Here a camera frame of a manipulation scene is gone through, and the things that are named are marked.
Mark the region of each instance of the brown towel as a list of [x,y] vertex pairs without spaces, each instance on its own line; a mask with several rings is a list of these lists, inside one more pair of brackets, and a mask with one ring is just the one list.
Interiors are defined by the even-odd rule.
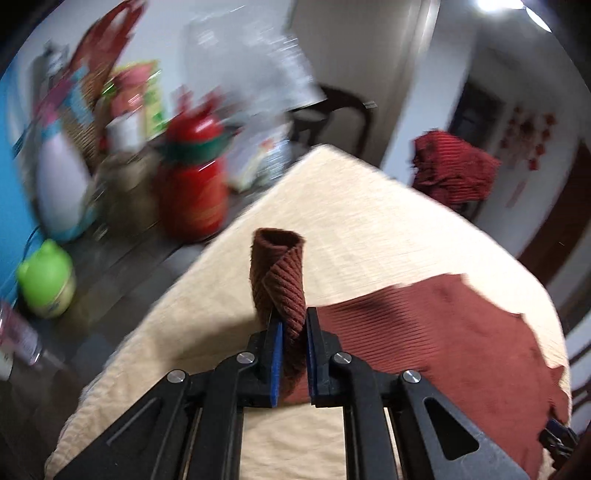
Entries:
[[[252,247],[255,307],[266,326],[272,305],[284,316],[285,401],[308,401],[301,276],[303,239],[261,229]],[[558,386],[563,367],[548,368],[520,315],[505,312],[467,287],[459,275],[387,287],[318,307],[323,330],[344,351],[372,368],[423,374],[495,443],[536,478],[542,461],[537,437],[548,415],[568,420],[568,397]]]
[[293,392],[306,371],[303,246],[297,233],[273,228],[257,230],[252,243],[250,278],[258,320],[266,328],[274,306],[284,320],[281,398]]

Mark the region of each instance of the chair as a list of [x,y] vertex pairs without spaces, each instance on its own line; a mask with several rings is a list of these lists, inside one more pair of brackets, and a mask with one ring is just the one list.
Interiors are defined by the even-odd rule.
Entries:
[[320,88],[326,96],[326,100],[315,103],[304,108],[292,110],[293,127],[290,140],[300,141],[302,133],[309,131],[309,136],[305,145],[313,147],[318,144],[318,138],[328,125],[333,112],[342,108],[352,108],[357,110],[363,116],[363,128],[358,136],[353,154],[360,157],[365,149],[373,121],[373,112],[375,107],[373,102],[364,102],[358,96],[326,85],[320,85]]

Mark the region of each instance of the red-brown cloth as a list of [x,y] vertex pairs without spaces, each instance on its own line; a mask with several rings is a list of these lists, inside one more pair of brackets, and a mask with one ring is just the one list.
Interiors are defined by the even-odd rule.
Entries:
[[257,318],[266,328],[276,307],[284,321],[281,398],[293,392],[306,371],[303,246],[297,233],[274,228],[258,229],[252,243],[250,280]]
[[[259,320],[266,326],[273,305],[285,319],[286,403],[309,401],[303,375],[303,243],[293,232],[260,229],[252,247]],[[449,274],[386,287],[317,311],[322,329],[337,334],[344,351],[375,370],[420,371],[530,478],[537,478],[542,461],[538,434],[551,414],[568,420],[569,401],[558,386],[563,367],[546,366],[520,315],[499,309],[460,275]]]
[[414,140],[413,188],[448,207],[485,200],[501,164],[480,148],[434,130]]

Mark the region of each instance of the metal screw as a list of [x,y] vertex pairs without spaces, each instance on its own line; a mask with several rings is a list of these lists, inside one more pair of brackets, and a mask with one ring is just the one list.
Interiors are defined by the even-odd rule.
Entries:
[[335,360],[335,362],[342,365],[351,363],[351,356],[346,352],[335,353],[333,359]]
[[408,383],[419,383],[421,381],[421,374],[416,370],[405,370],[402,373],[402,378]]
[[172,370],[171,372],[168,372],[168,375],[166,375],[166,380],[171,383],[181,383],[184,381],[186,376],[187,374],[182,370]]
[[239,364],[248,365],[254,362],[255,356],[250,352],[241,352],[236,356],[236,360]]

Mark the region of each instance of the white container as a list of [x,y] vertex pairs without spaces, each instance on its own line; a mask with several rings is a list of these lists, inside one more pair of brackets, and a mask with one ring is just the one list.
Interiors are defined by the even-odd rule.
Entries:
[[55,112],[44,115],[37,166],[37,200],[48,235],[58,242],[78,237],[94,221],[88,208],[90,174],[61,130]]

